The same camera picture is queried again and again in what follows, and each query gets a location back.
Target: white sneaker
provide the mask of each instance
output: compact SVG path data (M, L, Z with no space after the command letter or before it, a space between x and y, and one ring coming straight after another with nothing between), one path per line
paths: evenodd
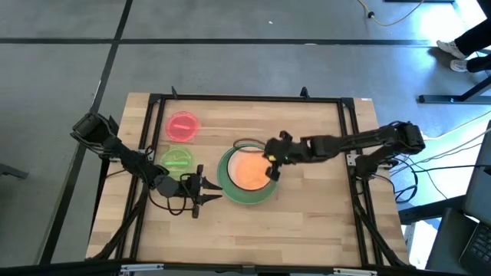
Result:
M467 72L467 61L453 60L450 62L450 68L455 72Z
M455 58L459 58L459 59L467 58L465 54L462 54L462 52L459 50L457 45L455 45L455 41L451 41L451 42L437 41L437 46L441 51L449 53L453 55Z

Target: green plate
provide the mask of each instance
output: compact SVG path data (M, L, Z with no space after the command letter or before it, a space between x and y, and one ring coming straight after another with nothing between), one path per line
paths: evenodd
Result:
M258 191L245 191L237 187L229 176L229 160L237 149L254 146L254 144L242 144L238 148L229 149L218 164L217 179L223 188L223 193L231 200L246 205L254 205L265 201L276 190L277 183L270 181L264 188Z
M193 155L185 147L176 147L162 155L160 165L169 170L170 177L179 180L193 166Z

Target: concrete floor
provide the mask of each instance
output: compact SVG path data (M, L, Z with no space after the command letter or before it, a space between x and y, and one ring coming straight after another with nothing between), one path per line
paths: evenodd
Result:
M124 0L0 2L0 38L112 38ZM367 1L380 20L415 6ZM452 39L461 34L452 5L424 4L399 25L364 19L355 0L135 1L124 38ZM107 45L0 44L0 163L29 171L28 179L0 178L0 266L37 261L61 184L73 156L71 127L88 111L106 61ZM421 105L420 94L461 94L485 74L458 74L435 48L314 45L122 45L100 112L119 121L128 92L298 95L373 98L380 124L411 120L437 136L489 110L487 106ZM425 154L447 145L431 144ZM464 163L474 163L468 155ZM99 161L86 154L54 261L80 261L87 245ZM448 183L438 174L435 181ZM397 187L412 176L394 178ZM452 196L466 181L452 181ZM441 199L420 177L411 202Z

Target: desk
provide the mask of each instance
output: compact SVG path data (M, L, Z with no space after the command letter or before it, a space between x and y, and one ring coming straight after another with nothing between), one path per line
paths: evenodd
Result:
M140 140L149 94L129 94L118 136L136 149ZM370 99L355 99L360 131L377 128ZM165 124L175 112L194 113L201 129L188 143L169 140ZM153 133L154 121L149 133ZM156 162L167 150L185 146L194 158L191 170L204 165L204 176L215 184L216 167L225 151L238 138L266 141L287 130L300 136L340 136L338 109L327 103L278 103L252 101L166 100ZM121 169L111 164L109 173ZM105 182L87 257L97 254L120 226L127 200L130 175L121 173ZM384 180L370 182L377 227L398 257L408 262L392 187ZM165 205L165 198L152 191ZM181 206L182 199L171 199ZM129 240L124 256L129 255ZM364 231L368 257L373 250ZM184 213L172 216L150 202L143 221L139 261L203 264L360 266L354 216L344 154L326 163L283 166L275 194L259 205L239 205L225 196L206 203L198 219Z

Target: black table leg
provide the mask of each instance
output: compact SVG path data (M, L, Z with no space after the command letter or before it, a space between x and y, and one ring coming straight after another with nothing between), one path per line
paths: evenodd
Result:
M434 219L443 216L446 208L461 210L465 196L456 196L451 199L445 199L439 202L433 202L426 205L415 206L399 211L399 219L402 225L410 225L413 222L419 222L424 219Z
M0 163L0 175L15 176L19 179L26 179L29 174Z
M422 104L491 104L491 97L481 96L491 87L491 77L478 83L462 95L420 95Z

